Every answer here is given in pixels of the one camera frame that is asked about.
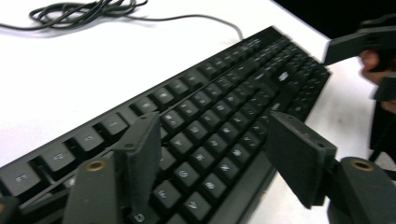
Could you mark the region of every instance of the space bar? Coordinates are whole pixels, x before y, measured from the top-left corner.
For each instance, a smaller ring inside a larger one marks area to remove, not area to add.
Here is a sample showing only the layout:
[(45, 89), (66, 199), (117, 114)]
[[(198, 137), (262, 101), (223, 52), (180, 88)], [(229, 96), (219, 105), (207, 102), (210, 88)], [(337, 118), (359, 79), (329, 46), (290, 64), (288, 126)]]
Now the space bar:
[(222, 202), (216, 214), (210, 219), (209, 224), (239, 223), (239, 219), (246, 212), (242, 208), (248, 207), (254, 197), (260, 197), (261, 193), (258, 194), (257, 190), (261, 187), (262, 181), (268, 178), (267, 175), (274, 173), (271, 172), (272, 169), (274, 168), (264, 152), (259, 152), (227, 199)]

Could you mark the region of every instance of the black cable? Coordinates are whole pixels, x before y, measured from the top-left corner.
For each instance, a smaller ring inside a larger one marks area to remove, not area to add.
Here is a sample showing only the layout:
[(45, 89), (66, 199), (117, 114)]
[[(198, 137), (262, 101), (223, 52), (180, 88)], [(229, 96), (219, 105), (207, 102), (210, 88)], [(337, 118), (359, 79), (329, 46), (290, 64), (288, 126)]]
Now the black cable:
[[(43, 30), (47, 28), (51, 29), (74, 29), (80, 26), (86, 25), (91, 21), (94, 21), (100, 17), (104, 18), (129, 18), (136, 21), (173, 21), (185, 18), (205, 18), (213, 21), (218, 21), (220, 23), (231, 26), (238, 33), (239, 38), (242, 40), (243, 35), (239, 27), (236, 25), (224, 21), (222, 19), (193, 14), (193, 15), (183, 15), (176, 16), (171, 18), (163, 18), (163, 19), (151, 19), (151, 18), (139, 18), (133, 17), (131, 14), (138, 7), (142, 7), (149, 0), (145, 0), (142, 3), (137, 4), (135, 0), (129, 0), (128, 4), (123, 4), (124, 0), (99, 0), (98, 2), (92, 2), (88, 4), (79, 4), (79, 3), (57, 3), (47, 7), (41, 7), (33, 10), (29, 13), (30, 19), (33, 21), (37, 21), (41, 23), (41, 25), (35, 27), (18, 27), (0, 23), (1, 28), (7, 28), (16, 31), (37, 31)], [(51, 17), (51, 14), (56, 13), (59, 15), (58, 17)]]

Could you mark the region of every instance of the black keyboard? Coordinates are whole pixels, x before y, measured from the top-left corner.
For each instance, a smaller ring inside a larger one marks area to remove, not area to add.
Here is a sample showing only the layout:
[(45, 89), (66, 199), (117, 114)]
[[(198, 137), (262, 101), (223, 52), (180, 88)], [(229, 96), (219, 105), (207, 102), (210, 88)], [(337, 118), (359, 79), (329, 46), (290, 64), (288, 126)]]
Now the black keyboard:
[(139, 116), (158, 111), (160, 171), (148, 209), (125, 223), (246, 222), (276, 172), (264, 154), (270, 111), (304, 121), (329, 75), (269, 27), (2, 167), (0, 197), (23, 210), (73, 188), (79, 164), (110, 157)]

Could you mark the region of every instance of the human hand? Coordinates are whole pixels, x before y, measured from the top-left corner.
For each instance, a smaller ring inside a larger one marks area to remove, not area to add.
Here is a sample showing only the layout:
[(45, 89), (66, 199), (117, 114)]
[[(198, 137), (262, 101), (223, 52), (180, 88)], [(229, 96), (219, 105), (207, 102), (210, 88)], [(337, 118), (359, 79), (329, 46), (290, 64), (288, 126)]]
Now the human hand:
[[(379, 85), (381, 83), (383, 77), (388, 75), (391, 71), (394, 71), (395, 68), (392, 66), (390, 69), (383, 72), (370, 72), (371, 69), (377, 67), (379, 63), (378, 54), (374, 50), (365, 50), (361, 53), (361, 62), (363, 64), (363, 68), (361, 70), (361, 74), (373, 82), (375, 85)], [(382, 102), (382, 107), (385, 110), (390, 111), (391, 113), (396, 114), (396, 101), (388, 101)]]

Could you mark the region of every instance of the white table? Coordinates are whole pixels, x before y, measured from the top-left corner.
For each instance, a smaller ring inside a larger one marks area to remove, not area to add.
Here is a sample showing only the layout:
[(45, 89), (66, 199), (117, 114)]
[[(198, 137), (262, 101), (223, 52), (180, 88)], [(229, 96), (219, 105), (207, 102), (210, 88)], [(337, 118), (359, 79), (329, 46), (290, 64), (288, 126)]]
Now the white table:
[[(27, 14), (53, 3), (3, 1), (0, 22), (32, 26)], [(268, 0), (150, 0), (135, 15), (191, 13), (233, 22), (244, 36), (274, 25), (320, 61), (329, 41)], [(204, 19), (103, 21), (66, 32), (0, 30), (0, 167), (238, 41), (235, 30)], [(307, 124), (339, 147), (337, 159), (367, 158), (373, 87), (356, 58), (329, 68)], [(277, 176), (250, 223), (328, 223), (326, 209), (303, 208)]]

